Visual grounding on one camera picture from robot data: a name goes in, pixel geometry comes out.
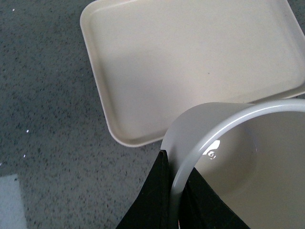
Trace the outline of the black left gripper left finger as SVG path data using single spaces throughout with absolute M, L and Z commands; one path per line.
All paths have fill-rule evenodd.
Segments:
M 172 183 L 168 154 L 160 150 L 137 198 L 116 228 L 169 229 Z

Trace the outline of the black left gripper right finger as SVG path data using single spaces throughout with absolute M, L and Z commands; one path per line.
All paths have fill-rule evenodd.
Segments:
M 183 190 L 184 229 L 249 228 L 194 168 Z

